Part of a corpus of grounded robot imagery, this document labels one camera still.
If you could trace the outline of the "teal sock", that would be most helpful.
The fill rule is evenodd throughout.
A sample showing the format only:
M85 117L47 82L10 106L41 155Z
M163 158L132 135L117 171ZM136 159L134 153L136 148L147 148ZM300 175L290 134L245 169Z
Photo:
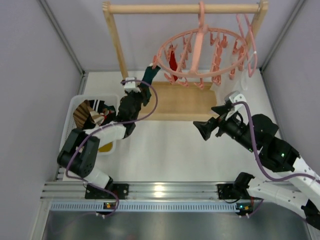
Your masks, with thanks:
M161 68L158 65L156 65L153 68L153 65L151 64L150 66L148 66L145 69L142 81L147 83L147 84L149 84L149 85L151 85L152 82L153 82L153 79L155 78L155 76L157 75L157 73L159 72L160 69ZM150 101L151 92L150 92L149 86L145 85L144 83L140 83L139 84L139 88L140 88L141 93L142 93L142 99L143 99L142 100L142 104L145 107Z

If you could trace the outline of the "brown striped sock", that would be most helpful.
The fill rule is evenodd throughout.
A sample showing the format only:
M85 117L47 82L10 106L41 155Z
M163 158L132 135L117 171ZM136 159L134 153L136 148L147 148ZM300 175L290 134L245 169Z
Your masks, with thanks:
M104 117L95 110L97 100L84 100L73 112L73 119L78 129L93 129L96 125L100 125Z

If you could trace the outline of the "red sock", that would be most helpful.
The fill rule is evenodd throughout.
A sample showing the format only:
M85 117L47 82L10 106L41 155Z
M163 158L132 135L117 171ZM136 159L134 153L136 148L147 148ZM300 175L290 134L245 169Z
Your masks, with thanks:
M173 46L173 44L170 44L169 45L169 48L168 48L168 63L169 63L169 67L172 71L176 71L177 68L178 68L178 64L177 64L177 61L176 61L176 57L175 57L175 50L177 48L177 45L176 46ZM176 75L170 75L169 77L169 81L170 83L174 83L178 80L178 77Z

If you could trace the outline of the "pink round clip hanger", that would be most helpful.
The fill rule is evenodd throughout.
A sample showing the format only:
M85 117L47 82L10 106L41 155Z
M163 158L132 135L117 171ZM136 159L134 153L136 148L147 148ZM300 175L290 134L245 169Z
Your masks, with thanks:
M198 27L179 33L165 43L153 57L152 67L159 66L164 70L164 77L169 81L171 75L178 77L176 82L188 86L189 78L199 81L195 85L203 89L204 80L209 78L212 83L220 85L221 75L238 67L244 69L247 61L248 28L242 13L235 15L239 32L225 28L210 27L205 23L207 7L203 1L198 3ZM177 69L170 69L168 49L170 44L176 47L175 59Z

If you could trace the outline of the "black white-striped sock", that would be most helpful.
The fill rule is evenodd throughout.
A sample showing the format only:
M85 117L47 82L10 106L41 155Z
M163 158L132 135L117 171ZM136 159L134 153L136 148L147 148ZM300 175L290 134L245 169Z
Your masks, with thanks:
M101 100L85 100L83 102L84 110L84 123L81 127L82 130L93 129L97 126L100 126L105 120L105 115L102 110Z

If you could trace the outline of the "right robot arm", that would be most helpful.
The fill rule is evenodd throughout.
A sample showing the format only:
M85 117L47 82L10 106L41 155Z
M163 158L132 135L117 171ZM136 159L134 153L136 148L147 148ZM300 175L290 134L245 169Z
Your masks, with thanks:
M237 199L261 199L282 206L320 228L320 176L288 142L276 137L279 127L264 114L252 115L247 103L227 103L212 107L219 116L194 121L206 141L217 130L254 154L255 161L268 179L241 172L233 182Z

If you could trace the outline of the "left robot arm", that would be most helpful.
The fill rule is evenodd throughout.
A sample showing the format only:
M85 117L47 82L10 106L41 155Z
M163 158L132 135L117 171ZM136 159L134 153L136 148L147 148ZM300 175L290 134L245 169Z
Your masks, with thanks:
M137 91L125 93L112 121L92 129L73 129L57 157L60 166L108 191L112 189L113 179L96 166L98 150L108 143L129 137L136 127L135 122L142 106L145 107L151 98L150 89L146 85L139 86Z

